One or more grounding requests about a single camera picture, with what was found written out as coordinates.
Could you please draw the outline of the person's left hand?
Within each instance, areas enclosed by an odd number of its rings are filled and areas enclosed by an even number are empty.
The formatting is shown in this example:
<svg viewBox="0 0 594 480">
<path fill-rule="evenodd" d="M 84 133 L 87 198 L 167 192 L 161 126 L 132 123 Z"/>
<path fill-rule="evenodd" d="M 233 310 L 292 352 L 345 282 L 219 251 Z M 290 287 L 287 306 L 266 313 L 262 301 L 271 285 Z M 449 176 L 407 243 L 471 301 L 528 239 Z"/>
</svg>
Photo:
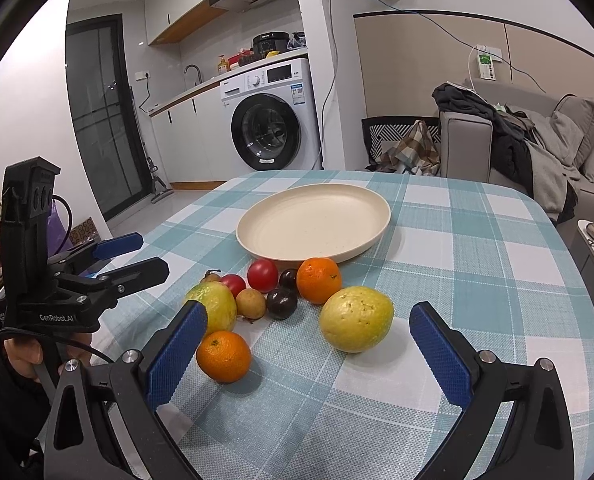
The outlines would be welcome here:
<svg viewBox="0 0 594 480">
<path fill-rule="evenodd" d="M 92 334 L 72 334 L 70 339 L 89 346 L 92 342 Z M 10 364 L 12 364 L 16 372 L 35 382 L 40 381 L 34 369 L 43 363 L 43 350 L 39 341 L 31 337 L 20 336 L 4 341 L 4 349 Z M 69 359 L 78 359 L 84 365 L 90 365 L 91 352 L 78 347 L 67 346 L 67 353 Z"/>
</svg>

